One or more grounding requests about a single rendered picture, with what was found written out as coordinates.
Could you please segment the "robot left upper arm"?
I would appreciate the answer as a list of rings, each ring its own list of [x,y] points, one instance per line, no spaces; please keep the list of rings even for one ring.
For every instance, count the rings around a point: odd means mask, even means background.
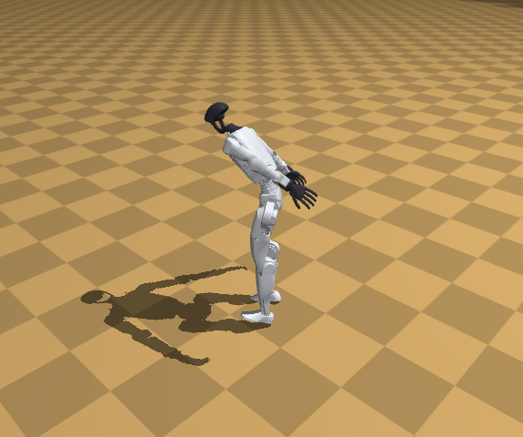
[[[239,145],[239,142],[236,139],[231,138],[231,137],[228,137],[226,139],[222,151],[225,154],[238,158],[242,161],[249,161],[251,158],[262,159],[259,155],[255,154],[254,152],[250,151],[249,149]],[[247,163],[247,165],[248,165],[248,163]],[[251,170],[258,173],[257,171],[255,171],[253,169],[251,169]]]

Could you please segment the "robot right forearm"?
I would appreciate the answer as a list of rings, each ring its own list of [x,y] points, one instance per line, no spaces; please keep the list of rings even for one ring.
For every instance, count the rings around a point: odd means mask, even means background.
[[[273,149],[272,149],[272,150],[273,150]],[[291,171],[289,171],[289,170],[287,169],[287,164],[286,164],[286,162],[283,161],[283,160],[279,157],[279,155],[277,154],[276,151],[273,150],[273,152],[274,152],[274,155],[273,155],[272,158],[273,158],[274,162],[275,162],[276,165],[277,165],[277,170],[280,171],[280,172],[282,172],[283,175],[286,175],[286,174],[290,173]]]

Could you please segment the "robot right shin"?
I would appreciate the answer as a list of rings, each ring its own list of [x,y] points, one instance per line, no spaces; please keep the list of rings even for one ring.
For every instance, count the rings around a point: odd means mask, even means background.
[[[275,275],[276,275],[277,274],[278,255],[275,258],[272,258],[272,260],[276,263],[276,270],[275,270]]]

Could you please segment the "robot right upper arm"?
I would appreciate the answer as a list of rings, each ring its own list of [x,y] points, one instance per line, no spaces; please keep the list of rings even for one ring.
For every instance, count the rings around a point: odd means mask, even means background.
[[[274,155],[274,152],[273,150],[266,144],[266,142],[264,140],[262,140],[256,133],[256,131],[253,129],[253,128],[250,128],[254,131],[254,133],[256,134],[256,136],[259,138],[259,140],[262,142],[262,144],[265,146],[265,148],[267,149],[267,151],[269,152],[269,154],[271,155],[271,157],[273,157]]]

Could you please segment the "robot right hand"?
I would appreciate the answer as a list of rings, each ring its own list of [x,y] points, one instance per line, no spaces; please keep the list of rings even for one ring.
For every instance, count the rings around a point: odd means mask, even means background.
[[[305,183],[307,183],[307,182],[306,182],[306,179],[305,179],[301,174],[299,174],[297,171],[293,170],[289,165],[287,165],[287,169],[288,169],[289,171],[291,171],[291,172],[288,173],[288,174],[286,174],[285,176],[287,176],[287,177],[291,178],[292,180],[294,180],[294,181],[295,181],[295,184],[296,184],[296,183],[300,184],[299,180],[301,181],[301,183],[302,183],[303,186],[305,185],[304,182],[303,182],[303,180],[305,181]],[[282,172],[281,172],[281,173],[282,173]],[[298,180],[298,179],[299,179],[299,180]],[[303,180],[302,180],[302,179],[303,179]]]

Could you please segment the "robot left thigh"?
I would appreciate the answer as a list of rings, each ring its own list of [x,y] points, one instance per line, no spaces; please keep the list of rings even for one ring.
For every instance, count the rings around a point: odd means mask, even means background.
[[[250,234],[250,248],[253,260],[261,273],[265,263],[273,262],[267,257],[267,252],[270,242],[270,228],[268,226],[275,226],[277,220],[277,206],[273,202],[267,202],[265,207],[258,208]]]

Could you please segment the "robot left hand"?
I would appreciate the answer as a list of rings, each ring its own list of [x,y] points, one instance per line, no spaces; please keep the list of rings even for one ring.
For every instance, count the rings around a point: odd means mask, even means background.
[[[287,177],[287,176],[286,176]],[[288,177],[287,177],[288,178]],[[308,201],[313,207],[314,207],[314,203],[309,199],[307,198],[306,196],[304,195],[307,195],[308,197],[312,198],[315,202],[317,201],[312,195],[308,194],[306,191],[312,193],[313,195],[315,195],[317,197],[317,193],[314,192],[313,190],[309,189],[309,188],[306,188],[305,186],[301,185],[301,184],[295,184],[295,181],[292,180],[291,178],[289,178],[291,181],[287,184],[286,187],[282,186],[281,184],[278,184],[283,190],[285,190],[286,192],[289,191],[289,194],[290,196],[292,196],[292,199],[296,205],[296,207],[298,209],[300,209],[300,206],[298,205],[297,203],[297,200],[300,200],[308,209],[310,209],[310,206],[303,200],[305,199],[306,201]],[[303,199],[302,199],[303,198]]]

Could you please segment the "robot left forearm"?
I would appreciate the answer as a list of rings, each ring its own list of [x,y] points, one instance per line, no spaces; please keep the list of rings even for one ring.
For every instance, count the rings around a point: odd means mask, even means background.
[[[257,171],[261,176],[272,180],[276,185],[281,184],[282,186],[286,187],[287,184],[291,181],[289,178],[282,175],[280,171],[277,171],[275,168],[273,168],[270,163],[259,158],[251,158],[248,161],[248,167]]]

